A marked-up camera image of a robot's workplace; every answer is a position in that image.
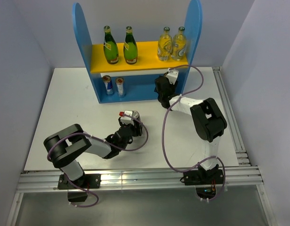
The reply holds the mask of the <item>blue silver energy can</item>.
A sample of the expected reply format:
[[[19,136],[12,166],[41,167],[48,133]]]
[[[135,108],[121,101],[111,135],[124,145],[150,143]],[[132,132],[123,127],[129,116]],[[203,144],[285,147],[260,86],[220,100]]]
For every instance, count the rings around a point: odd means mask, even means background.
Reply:
[[[113,91],[113,84],[112,84],[111,77],[109,75],[104,75],[102,77],[102,80],[103,80],[103,83],[105,85],[106,94],[108,96],[113,95],[114,91]]]
[[[125,87],[124,87],[124,79],[121,77],[116,78],[116,88],[118,91],[119,97],[125,96]]]

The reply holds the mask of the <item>green glass bottle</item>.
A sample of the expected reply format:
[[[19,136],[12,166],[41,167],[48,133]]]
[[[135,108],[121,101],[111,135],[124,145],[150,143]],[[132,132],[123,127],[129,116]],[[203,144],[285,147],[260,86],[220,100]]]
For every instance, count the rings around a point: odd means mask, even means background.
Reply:
[[[138,59],[138,49],[133,37],[133,29],[131,26],[126,27],[126,36],[124,41],[124,59],[127,64],[135,64]]]
[[[104,26],[104,43],[103,43],[103,51],[105,55],[105,59],[109,64],[116,64],[119,60],[119,52],[117,44],[111,34],[110,26]]]

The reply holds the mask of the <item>black yellow tonic can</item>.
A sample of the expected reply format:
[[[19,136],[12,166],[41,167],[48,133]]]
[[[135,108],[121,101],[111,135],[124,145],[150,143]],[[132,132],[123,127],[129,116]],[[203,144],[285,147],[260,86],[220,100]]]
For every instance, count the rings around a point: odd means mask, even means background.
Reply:
[[[141,117],[138,111],[132,111],[132,117],[141,121]]]

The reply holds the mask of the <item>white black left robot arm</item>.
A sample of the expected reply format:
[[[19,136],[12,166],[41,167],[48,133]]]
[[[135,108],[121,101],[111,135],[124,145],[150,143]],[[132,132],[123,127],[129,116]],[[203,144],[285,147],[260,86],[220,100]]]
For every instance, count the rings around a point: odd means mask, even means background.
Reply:
[[[143,130],[147,129],[139,117],[133,118],[125,114],[118,120],[119,130],[105,139],[87,134],[79,124],[73,124],[47,137],[43,144],[48,152],[48,161],[67,175],[73,187],[84,186],[86,176],[76,160],[80,155],[86,152],[102,159],[114,158],[121,151],[128,151],[127,146],[133,142],[133,138],[142,136]]]

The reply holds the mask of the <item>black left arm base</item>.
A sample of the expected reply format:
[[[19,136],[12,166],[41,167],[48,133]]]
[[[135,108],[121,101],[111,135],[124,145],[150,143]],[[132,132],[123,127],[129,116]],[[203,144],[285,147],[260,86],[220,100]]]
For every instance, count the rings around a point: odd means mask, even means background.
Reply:
[[[81,178],[75,181],[69,181],[64,174],[59,176],[58,190],[67,190],[67,199],[69,202],[85,202],[88,198],[87,191],[99,189],[101,182],[100,174],[83,174]]]

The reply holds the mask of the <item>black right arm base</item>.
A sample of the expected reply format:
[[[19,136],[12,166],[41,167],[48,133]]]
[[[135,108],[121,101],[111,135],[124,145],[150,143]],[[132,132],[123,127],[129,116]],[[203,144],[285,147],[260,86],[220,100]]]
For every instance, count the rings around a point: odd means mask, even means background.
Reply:
[[[181,181],[186,186],[192,185],[220,185],[224,182],[224,174],[221,169],[211,169],[211,170],[191,170],[183,173]]]

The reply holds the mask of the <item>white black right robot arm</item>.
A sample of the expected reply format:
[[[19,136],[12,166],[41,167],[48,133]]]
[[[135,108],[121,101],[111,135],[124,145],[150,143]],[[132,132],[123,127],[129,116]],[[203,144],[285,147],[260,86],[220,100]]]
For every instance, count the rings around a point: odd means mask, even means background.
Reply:
[[[227,121],[213,98],[197,100],[175,93],[178,82],[172,83],[166,76],[159,76],[155,79],[155,92],[158,94],[158,101],[167,109],[162,125],[162,149],[165,150],[165,126],[166,118],[170,111],[177,111],[188,114],[192,117],[195,131],[204,142],[204,160],[197,163],[199,181],[207,184],[214,178],[218,170],[218,147],[220,138],[227,128]]]

